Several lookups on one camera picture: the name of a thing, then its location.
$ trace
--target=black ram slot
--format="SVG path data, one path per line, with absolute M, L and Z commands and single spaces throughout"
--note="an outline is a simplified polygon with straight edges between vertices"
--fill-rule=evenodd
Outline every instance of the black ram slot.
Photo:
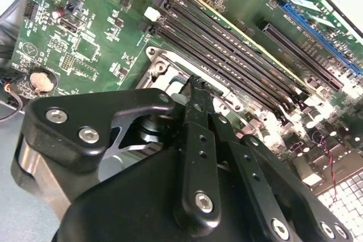
M 226 74 L 220 67 L 218 67 L 217 65 L 215 65 L 215 64 L 213 64 L 211 62 L 206 62 L 205 61 L 205 56 L 203 56 L 200 52 L 198 52 L 198 50 L 192 48 L 189 45 L 189 43 L 187 43 L 186 41 L 184 41 L 184 40 L 182 40 L 182 39 L 180 39 L 178 37 L 175 37 L 175 35 L 173 33 L 169 33 L 169 32 L 167 32 L 167 31 L 165 31 L 163 29 L 159 30 L 159 35 L 160 35 L 160 37 L 168 40 L 169 42 L 176 45 L 178 48 L 185 51 L 187 55 L 189 55 L 189 56 L 193 57 L 194 59 L 198 60 L 199 63 L 201 63 L 202 65 L 204 65 L 205 67 L 207 67 L 211 71 L 214 71 L 224 82 L 230 83 L 231 87 L 234 88 L 236 91 L 239 91 L 240 93 L 247 94 L 252 99 L 257 101 L 259 104 L 261 104 L 262 106 L 269 109 L 271 112 L 275 113 L 275 112 L 279 111 L 278 107 L 271 104 L 270 101 L 266 100 L 264 97 L 261 97 L 256 92 L 253 92 L 250 89 L 246 88 L 246 86 L 241 84 L 241 82 L 238 82 L 233 77 L 231 77 L 229 74 Z
M 269 61 L 264 60 L 259 56 L 257 53 L 255 53 L 252 49 L 250 49 L 248 46 L 244 45 L 233 33 L 229 32 L 228 30 L 224 29 L 219 24 L 215 23 L 213 19 L 211 19 L 207 14 L 203 13 L 201 10 L 199 10 L 193 2 L 186 0 L 187 3 L 190 4 L 190 6 L 193 6 L 196 9 L 193 9 L 193 11 L 186 9 L 182 5 L 177 5 L 174 8 L 170 10 L 170 13 L 180 13 L 183 16 L 185 16 L 189 21 L 196 24 L 199 29 L 203 30 L 204 32 L 209 33 L 210 35 L 213 35 L 213 37 L 218 40 L 221 44 L 223 44 L 225 47 L 229 48 L 229 50 L 235 52 L 236 55 L 238 55 L 239 58 L 243 58 L 250 66 L 253 66 L 255 70 L 258 70 L 259 73 L 262 73 L 264 78 L 268 78 L 271 82 L 273 82 L 275 85 L 278 85 L 280 88 L 284 89 L 285 92 L 290 93 L 290 96 L 296 96 L 294 91 L 292 91 L 291 86 L 294 88 L 300 89 L 305 94 L 309 94 L 309 92 L 301 85 L 297 84 L 293 80 L 291 80 L 289 77 L 287 77 L 284 73 L 282 73 L 280 70 L 278 70 L 276 67 L 274 67 L 272 64 L 269 63 Z M 202 22 L 198 17 L 196 17 L 195 14 L 198 14 L 199 16 L 202 16 L 205 18 L 209 23 L 213 25 L 214 28 L 208 26 L 204 22 Z M 258 61 L 262 62 L 263 64 L 267 65 L 271 71 L 266 71 L 266 69 L 262 66 L 260 66 L 258 63 L 253 62 L 250 60 L 250 56 L 248 56 L 243 50 L 247 51 L 250 55 L 254 56 Z M 286 83 L 280 81 L 279 79 L 272 76 L 270 73 L 273 72 L 275 75 L 283 79 L 284 81 L 288 82 L 291 86 L 288 86 Z
M 188 9 L 185 8 L 184 6 L 180 5 L 179 3 L 176 2 L 176 4 L 178 4 L 178 7 L 182 8 L 184 11 L 188 12 L 190 15 L 194 16 L 194 18 L 197 19 L 197 17 L 194 14 L 197 14 L 200 17 L 203 17 L 205 20 L 207 20 L 209 23 L 211 23 L 213 25 L 213 27 L 215 29 L 210 28 L 210 30 L 213 31 L 219 31 L 222 34 L 222 37 L 225 37 L 226 41 L 228 41 L 228 43 L 234 47 L 234 49 L 237 50 L 236 53 L 240 53 L 240 54 L 244 54 L 245 53 L 239 48 L 239 46 L 241 46 L 244 50 L 246 50 L 247 52 L 249 52 L 251 55 L 253 55 L 256 59 L 258 59 L 259 61 L 261 61 L 263 64 L 267 65 L 269 67 L 269 69 L 272 70 L 272 72 L 276 75 L 278 75 L 279 77 L 281 77 L 282 79 L 284 79 L 284 81 L 288 82 L 291 86 L 294 86 L 295 88 L 299 88 L 302 92 L 304 92 L 305 94 L 309 94 L 308 90 L 296 83 L 295 81 L 293 81 L 292 79 L 290 79 L 287 75 L 285 75 L 284 73 L 282 73 L 279 69 L 277 69 L 276 67 L 274 67 L 269 61 L 267 61 L 264 58 L 261 58 L 261 56 L 254 52 L 251 48 L 249 48 L 247 45 L 245 45 L 244 43 L 241 42 L 240 38 L 238 38 L 234 33 L 230 32 L 229 30 L 224 29 L 221 25 L 219 25 L 218 23 L 216 23 L 212 18 L 209 17 L 209 15 L 205 14 L 198 6 L 196 3 L 194 3 L 194 1 L 190 1 L 190 0 L 183 0 L 184 4 L 189 4 Z M 265 74 L 265 77 L 268 77 L 270 71 L 267 71 L 267 73 Z M 290 88 L 289 86 L 287 86 L 285 83 L 278 81 L 280 84 L 285 85 L 285 87 Z
M 260 26 L 262 32 L 274 41 L 283 51 L 291 55 L 333 91 L 338 92 L 344 85 L 335 76 L 322 67 L 316 60 L 308 56 L 298 45 L 282 34 L 271 23 L 264 22 Z
M 173 29 L 174 31 L 181 32 L 182 35 L 188 37 L 195 44 L 199 45 L 203 52 L 208 52 L 206 58 L 210 61 L 222 63 L 226 66 L 226 70 L 232 72 L 234 75 L 238 77 L 238 80 L 243 81 L 246 85 L 250 86 L 252 89 L 259 90 L 261 93 L 265 93 L 267 95 L 266 98 L 273 101 L 275 104 L 279 105 L 287 105 L 288 101 L 285 101 L 285 104 L 281 103 L 281 98 L 276 96 L 272 90 L 269 90 L 261 84 L 256 78 L 248 74 L 245 70 L 241 69 L 235 63 L 227 60 L 223 54 L 215 50 L 212 46 L 208 45 L 208 43 L 203 42 L 200 37 L 198 37 L 193 31 L 189 31 L 186 26 L 179 24 L 177 21 L 173 20 L 172 22 L 165 22 L 164 26 L 168 29 Z
M 232 61 L 236 60 L 238 65 L 243 65 L 247 67 L 248 68 L 247 72 L 251 77 L 254 78 L 255 75 L 257 75 L 262 83 L 264 83 L 264 81 L 267 82 L 264 83 L 265 86 L 267 86 L 270 89 L 273 89 L 274 92 L 277 92 L 281 97 L 284 97 L 285 103 L 289 103 L 287 98 L 294 97 L 296 95 L 296 93 L 292 93 L 290 89 L 286 88 L 285 85 L 280 86 L 279 84 L 276 84 L 276 82 L 273 80 L 275 79 L 273 76 L 266 74 L 264 71 L 261 70 L 261 67 L 251 64 L 251 60 L 247 56 L 241 54 L 238 56 L 236 52 L 233 51 L 233 49 L 231 50 L 222 45 L 221 43 L 219 43 L 219 41 L 217 41 L 215 37 L 210 35 L 210 33 L 207 33 L 206 31 L 200 29 L 197 25 L 191 23 L 187 18 L 186 20 L 188 20 L 188 22 L 191 25 L 193 25 L 193 27 L 187 27 L 182 22 L 179 22 L 178 18 L 175 18 L 175 16 L 169 17 L 167 18 L 167 20 L 171 23 L 173 21 L 176 21 L 178 25 L 181 25 L 183 28 L 186 28 L 188 30 L 188 33 L 193 33 L 194 30 L 196 29 L 198 33 L 201 33 L 201 38 L 204 40 L 205 43 L 209 44 L 214 50 L 220 52 L 221 54 L 224 54 L 224 56 L 228 57 L 230 60 Z

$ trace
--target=black connector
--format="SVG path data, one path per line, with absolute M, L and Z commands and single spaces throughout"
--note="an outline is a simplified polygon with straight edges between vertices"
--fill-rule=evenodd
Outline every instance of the black connector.
M 303 64 L 313 75 L 324 82 L 331 90 L 338 92 L 344 85 L 332 73 L 325 69 L 321 64 L 312 59 L 291 39 L 286 37 L 274 25 L 268 21 L 264 21 L 259 28 L 267 37 L 275 42 L 283 51 L 293 57 L 294 60 Z

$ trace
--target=electrolytic capacitor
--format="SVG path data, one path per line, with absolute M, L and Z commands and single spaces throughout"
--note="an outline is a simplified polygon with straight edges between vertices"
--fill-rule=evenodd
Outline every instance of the electrolytic capacitor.
M 324 117 L 318 110 L 313 110 L 310 112 L 310 116 L 314 119 L 316 123 L 322 122 Z
M 57 8 L 56 10 L 52 11 L 52 18 L 58 19 L 66 14 L 66 11 L 63 8 Z
M 312 129 L 313 127 L 315 127 L 315 121 L 310 117 L 310 116 L 306 116 L 303 118 L 302 123 L 308 128 L 308 129 Z

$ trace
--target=capacitor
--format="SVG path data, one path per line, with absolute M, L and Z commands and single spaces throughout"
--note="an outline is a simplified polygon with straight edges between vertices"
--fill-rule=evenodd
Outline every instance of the capacitor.
M 330 136 L 334 137 L 337 135 L 337 130 L 330 123 L 326 123 L 324 127 L 328 131 Z
M 63 8 L 57 8 L 56 10 L 52 11 L 52 18 L 58 19 L 66 14 L 66 11 Z
M 306 116 L 303 118 L 302 123 L 308 128 L 312 129 L 315 127 L 315 122 L 310 116 Z
M 310 116 L 316 123 L 322 122 L 324 120 L 323 115 L 318 110 L 311 111 Z

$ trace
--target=black pcie slot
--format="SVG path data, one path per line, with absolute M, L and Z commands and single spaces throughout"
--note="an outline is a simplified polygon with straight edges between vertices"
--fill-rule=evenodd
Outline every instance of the black pcie slot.
M 165 22 L 164 25 L 170 27 L 171 29 L 174 29 L 175 31 L 181 32 L 186 37 L 189 37 L 194 43 L 197 43 L 204 52 L 208 52 L 208 59 L 214 62 L 217 61 L 219 63 L 222 63 L 224 66 L 226 66 L 226 69 L 235 74 L 238 79 L 243 81 L 246 85 L 251 86 L 251 88 L 255 90 L 259 90 L 262 93 L 265 93 L 269 97 L 268 99 L 273 101 L 275 104 L 282 104 L 285 107 L 286 111 L 291 110 L 291 107 L 288 107 L 288 101 L 285 101 L 285 103 L 281 103 L 280 101 L 283 101 L 284 99 L 278 97 L 276 94 L 274 94 L 272 90 L 266 88 L 266 86 L 261 84 L 260 81 L 253 77 L 253 75 L 250 75 L 247 71 L 241 69 L 241 67 L 235 64 L 233 61 L 228 60 L 214 47 L 202 41 L 202 39 L 200 39 L 200 37 L 197 36 L 192 30 L 188 29 L 186 26 L 180 24 L 175 20 Z
M 296 95 L 293 94 L 291 90 L 286 88 L 284 85 L 280 86 L 279 84 L 276 84 L 274 80 L 271 80 L 271 78 L 273 77 L 272 76 L 270 77 L 269 74 L 267 74 L 268 77 L 266 77 L 266 73 L 261 71 L 260 67 L 252 65 L 251 62 L 248 60 L 247 56 L 241 54 L 238 55 L 233 49 L 227 48 L 226 46 L 222 45 L 213 35 L 210 34 L 210 32 L 202 30 L 196 24 L 190 22 L 188 18 L 186 18 L 186 20 L 188 21 L 189 24 L 193 24 L 193 28 L 183 25 L 182 22 L 180 22 L 178 19 L 180 19 L 180 17 L 184 17 L 184 15 L 182 14 L 176 14 L 176 15 L 179 18 L 175 18 L 174 16 L 168 17 L 167 18 L 168 22 L 172 23 L 173 21 L 176 21 L 178 25 L 187 29 L 188 33 L 194 33 L 195 35 L 198 34 L 194 32 L 194 29 L 197 30 L 198 33 L 201 34 L 200 38 L 203 39 L 205 43 L 209 44 L 217 52 L 223 54 L 224 57 L 227 57 L 230 60 L 237 62 L 238 66 L 243 65 L 247 67 L 248 68 L 247 73 L 249 74 L 248 77 L 252 77 L 253 79 L 255 79 L 254 78 L 255 75 L 257 75 L 260 78 L 261 82 L 264 83 L 265 86 L 270 88 L 269 92 L 271 92 L 271 89 L 273 89 L 274 92 L 277 92 L 281 97 L 285 98 L 285 103 L 287 104 L 289 103 L 288 100 L 286 99 L 287 97 L 294 97 Z
M 252 99 L 257 101 L 262 106 L 269 109 L 271 112 L 276 113 L 279 112 L 280 109 L 278 109 L 275 105 L 271 104 L 270 101 L 266 100 L 264 97 L 260 96 L 259 94 L 251 91 L 249 88 L 246 88 L 241 82 L 238 82 L 233 77 L 231 77 L 229 74 L 226 74 L 221 67 L 218 67 L 217 65 L 206 62 L 205 56 L 203 56 L 198 50 L 192 48 L 187 42 L 183 41 L 182 39 L 179 39 L 175 36 L 173 36 L 172 33 L 167 32 L 163 30 L 162 28 L 159 29 L 159 36 L 166 39 L 167 41 L 171 42 L 172 44 L 176 45 L 178 48 L 182 49 L 186 52 L 186 54 L 194 59 L 196 59 L 199 63 L 207 67 L 209 70 L 213 71 L 215 74 L 217 74 L 222 80 L 225 82 L 229 82 L 231 87 L 235 89 L 236 91 L 239 91 L 240 93 L 245 93 L 248 96 L 250 96 Z
M 313 75 L 318 77 L 333 91 L 338 92 L 344 86 L 333 74 L 322 67 L 316 60 L 308 56 L 298 45 L 282 34 L 271 23 L 264 22 L 260 26 L 260 29 L 283 51 L 291 55 L 295 60 L 304 64 Z
M 204 26 L 209 28 L 210 32 L 213 31 L 218 31 L 222 34 L 222 37 L 225 37 L 225 40 L 229 43 L 230 46 L 233 47 L 234 50 L 236 51 L 236 54 L 243 54 L 245 55 L 245 53 L 241 50 L 241 48 L 243 48 L 245 51 L 247 51 L 249 54 L 253 55 L 253 57 L 255 57 L 257 60 L 259 60 L 260 62 L 262 62 L 263 64 L 267 65 L 268 68 L 277 76 L 280 77 L 281 79 L 284 79 L 284 81 L 288 82 L 291 86 L 294 86 L 295 88 L 299 88 L 302 92 L 304 92 L 305 94 L 309 94 L 308 90 L 305 89 L 304 86 L 301 86 L 300 84 L 297 84 L 296 82 L 294 82 L 293 80 L 291 80 L 289 77 L 287 77 L 284 73 L 282 73 L 279 69 L 277 69 L 276 67 L 274 67 L 268 60 L 266 60 L 265 58 L 263 58 L 262 56 L 260 56 L 258 53 L 254 52 L 252 49 L 250 49 L 247 45 L 244 45 L 244 43 L 242 43 L 240 41 L 240 38 L 238 38 L 234 33 L 224 29 L 221 25 L 219 25 L 218 23 L 216 23 L 212 18 L 209 17 L 209 15 L 205 14 L 198 6 L 196 3 L 194 3 L 193 1 L 190 0 L 183 0 L 184 4 L 189 4 L 188 8 L 184 7 L 183 5 L 180 5 L 179 3 L 176 2 L 177 4 L 177 8 L 178 10 L 182 9 L 185 12 L 187 12 L 188 14 L 190 14 L 190 16 L 194 17 L 196 20 L 198 20 L 198 18 L 195 16 L 195 14 L 197 14 L 200 17 L 203 17 L 205 20 L 207 20 L 209 23 L 211 23 L 213 25 L 213 27 L 215 29 L 210 28 L 208 25 L 206 25 L 205 23 L 201 22 Z M 250 63 L 251 65 L 253 65 L 256 69 L 257 67 L 260 67 L 260 69 L 265 70 L 264 67 L 261 67 L 258 65 L 258 63 Z M 269 71 L 265 71 L 264 72 L 265 77 L 269 77 Z M 282 88 L 282 86 L 285 86 L 286 88 L 290 88 L 289 86 L 287 86 L 284 82 L 280 82 L 279 80 L 277 80 L 274 77 L 269 77 L 271 80 L 273 80 L 276 84 L 279 84 L 280 87 Z

